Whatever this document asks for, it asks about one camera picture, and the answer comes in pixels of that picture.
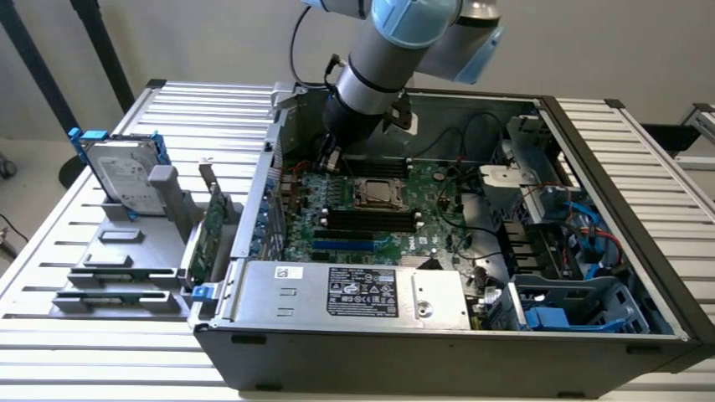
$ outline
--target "cable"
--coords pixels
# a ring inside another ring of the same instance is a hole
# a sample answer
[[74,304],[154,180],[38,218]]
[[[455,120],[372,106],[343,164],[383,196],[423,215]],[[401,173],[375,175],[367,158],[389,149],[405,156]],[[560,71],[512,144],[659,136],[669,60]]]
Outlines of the cable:
[[292,78],[296,80],[296,82],[309,90],[324,90],[327,88],[324,85],[309,85],[309,84],[307,84],[300,79],[299,73],[295,70],[295,60],[293,60],[295,38],[296,38],[296,36],[299,34],[300,23],[303,23],[303,19],[305,18],[305,15],[308,14],[308,11],[311,11],[311,8],[312,8],[311,6],[305,7],[305,9],[303,10],[303,13],[300,13],[300,15],[299,15],[297,21],[295,22],[295,27],[292,28],[291,51],[289,51],[288,61],[289,61],[289,65],[291,65]]
[[[472,175],[465,175],[463,178],[468,178],[469,176],[473,176],[473,175],[477,175],[479,173],[473,173]],[[447,191],[447,186],[449,183],[452,183],[453,181],[456,180],[456,177],[451,178],[449,180],[447,180],[444,182],[444,185],[443,185],[443,188],[439,192],[439,195],[436,196],[436,200],[439,201],[439,198],[444,195],[444,191]],[[445,224],[448,224],[449,226],[455,227],[455,228],[459,228],[459,229],[467,229],[467,230],[479,230],[481,232],[485,232],[488,233],[489,235],[492,235],[493,237],[497,237],[496,235],[496,232],[493,232],[493,230],[488,230],[485,228],[480,228],[477,226],[467,226],[465,224],[456,224],[455,222],[452,222],[451,220],[447,219],[447,217],[444,216],[444,213],[443,213],[443,210],[439,208],[439,206],[436,206],[435,204],[435,209],[436,209],[436,214],[439,215],[439,218],[444,221]]]
[[429,149],[432,149],[435,147],[435,145],[443,140],[444,136],[451,131],[455,131],[461,136],[461,132],[459,131],[459,129],[456,127],[447,127],[443,130],[443,132],[439,134],[439,136],[436,136],[435,141],[432,141],[432,143],[420,152],[415,153],[411,157],[416,158],[416,157],[420,157],[421,155],[424,155],[429,151]]
[[468,257],[468,256],[463,255],[459,250],[455,252],[455,254],[459,255],[459,257],[463,258],[464,260],[479,261],[479,260],[483,260],[484,258],[493,257],[495,255],[503,255],[504,252],[497,251],[496,253],[487,254],[487,255],[484,255],[481,257]]
[[501,140],[505,139],[505,129],[504,129],[504,125],[501,124],[501,120],[497,118],[497,116],[491,113],[489,111],[477,111],[476,113],[473,113],[471,116],[469,116],[469,119],[467,120],[467,122],[464,123],[464,128],[463,128],[463,132],[465,133],[467,132],[467,129],[469,128],[469,124],[471,122],[480,116],[488,116],[491,117],[495,122],[496,122],[496,125],[499,127],[499,137]]
[[480,116],[488,116],[491,117],[495,122],[496,122],[496,126],[499,128],[499,139],[503,141],[505,139],[505,129],[504,129],[504,125],[501,124],[501,120],[497,118],[497,116],[491,113],[489,111],[477,111],[476,113],[473,113],[471,116],[469,116],[469,119],[467,119],[467,122],[464,123],[464,127],[461,129],[461,144],[460,144],[460,148],[459,148],[459,152],[467,156],[467,129],[469,128],[469,124],[475,121],[475,119]]
[[17,236],[20,236],[20,237],[22,238],[24,243],[29,243],[30,241],[28,240],[26,236],[22,234],[22,232],[20,232],[20,231],[17,230],[17,228],[16,228],[14,225],[12,224],[10,220],[8,219],[8,217],[4,216],[2,214],[0,214],[0,218],[4,219],[5,223],[6,223],[8,226],[10,227],[12,231],[13,231],[14,233],[17,233]]
[[[581,233],[583,233],[584,235],[588,234],[588,228],[580,228],[580,231],[581,231]],[[601,237],[601,238],[604,238],[604,239],[608,239],[608,240],[611,240],[611,242],[613,242],[615,249],[616,249],[616,251],[617,251],[617,254],[616,254],[616,256],[615,256],[615,260],[617,261],[617,262],[616,262],[617,265],[620,265],[621,262],[623,262],[623,247],[621,247],[621,242],[620,242],[620,240],[619,240],[611,233],[604,232],[604,231],[600,230],[600,229],[597,229],[597,230],[595,231],[595,235],[596,235],[597,237]]]

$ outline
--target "warning label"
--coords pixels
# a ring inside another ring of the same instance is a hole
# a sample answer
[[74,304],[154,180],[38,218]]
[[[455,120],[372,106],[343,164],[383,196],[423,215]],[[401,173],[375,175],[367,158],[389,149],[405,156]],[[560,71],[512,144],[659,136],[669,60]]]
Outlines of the warning label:
[[331,316],[399,317],[395,270],[331,268],[327,312]]

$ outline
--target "slatted metal surface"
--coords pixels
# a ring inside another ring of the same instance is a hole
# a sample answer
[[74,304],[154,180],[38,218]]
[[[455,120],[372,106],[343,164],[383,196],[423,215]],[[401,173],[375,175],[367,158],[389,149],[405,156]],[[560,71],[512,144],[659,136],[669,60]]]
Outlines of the slatted metal surface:
[[677,165],[663,161],[629,115],[605,103],[569,100],[560,105],[692,295],[709,310],[715,303],[711,202],[697,198],[673,172]]
[[[269,94],[269,88],[169,82],[162,90],[149,94],[150,97],[140,98],[141,107],[133,119],[120,124],[120,129],[142,133],[160,131],[166,137],[168,153],[178,167],[182,186],[196,186],[197,198],[205,197],[205,193],[202,186],[193,184],[198,175],[192,164],[198,157],[214,156],[221,186],[240,199],[251,181],[251,149],[260,142],[260,131],[269,124],[264,115]],[[581,119],[579,121],[591,125],[592,128],[584,131],[589,141],[637,144],[632,133],[629,135],[613,126],[619,124],[617,120],[607,116],[611,112],[601,102],[571,100],[563,104],[567,112],[580,113],[575,115]],[[596,122],[608,123],[608,127],[617,130],[604,131],[593,126]],[[604,136],[599,140],[595,139],[597,133]],[[648,156],[645,152],[635,154]],[[673,183],[667,181],[669,176],[656,163],[608,162],[605,166],[613,177],[664,180],[664,183],[624,181],[623,185],[653,186],[656,189],[648,194],[672,194],[687,199],[685,193],[669,191]],[[667,201],[669,197],[643,198],[639,190],[623,190],[623,193],[627,199],[636,200],[637,208],[655,208],[637,212],[645,217],[644,223],[652,233],[663,231],[672,236],[675,227],[677,233],[683,233],[684,237],[677,240],[660,235],[656,238],[661,247],[676,254],[677,271],[693,293],[700,295],[705,311],[715,317],[715,304],[708,303],[715,303],[715,296],[709,296],[715,294],[715,282],[704,280],[712,276],[701,269],[697,259],[692,259],[696,252],[692,247],[680,249],[681,243],[692,243],[691,236],[697,241],[711,239],[707,237],[711,236],[709,228],[700,221],[672,222],[651,217],[683,215],[701,219],[701,215],[693,210],[688,210],[688,214],[673,214],[671,209],[663,209],[680,208],[681,204]],[[397,400],[381,396],[239,394],[224,386],[185,323],[41,318],[49,311],[54,290],[65,284],[69,266],[78,261],[84,245],[104,218],[97,206],[101,199],[98,184],[85,171],[0,279],[0,400]],[[601,400],[715,400],[715,360],[677,375],[647,374]]]

